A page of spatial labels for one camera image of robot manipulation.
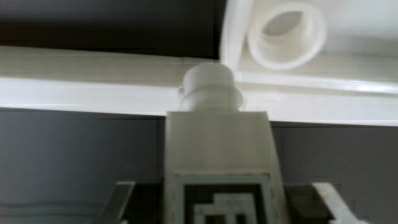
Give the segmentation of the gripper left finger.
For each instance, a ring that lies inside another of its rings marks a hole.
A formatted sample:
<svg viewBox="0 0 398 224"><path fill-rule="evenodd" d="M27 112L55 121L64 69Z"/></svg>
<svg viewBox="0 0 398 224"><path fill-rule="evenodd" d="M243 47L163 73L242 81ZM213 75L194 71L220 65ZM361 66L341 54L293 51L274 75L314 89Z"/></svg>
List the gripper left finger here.
<svg viewBox="0 0 398 224"><path fill-rule="evenodd" d="M99 216L89 224L128 224L128 220L124 219L124 211L133 188L133 181L119 181L115 183Z"/></svg>

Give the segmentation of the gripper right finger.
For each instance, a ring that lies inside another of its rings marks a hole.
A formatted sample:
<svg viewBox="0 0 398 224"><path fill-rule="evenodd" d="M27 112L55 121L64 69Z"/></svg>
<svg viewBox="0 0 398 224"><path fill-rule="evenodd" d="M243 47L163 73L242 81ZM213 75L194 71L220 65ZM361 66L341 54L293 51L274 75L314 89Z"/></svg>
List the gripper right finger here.
<svg viewBox="0 0 398 224"><path fill-rule="evenodd" d="M313 183L313 187L332 214L332 220L329 221L329 224L370 224L354 215L332 184L316 182Z"/></svg>

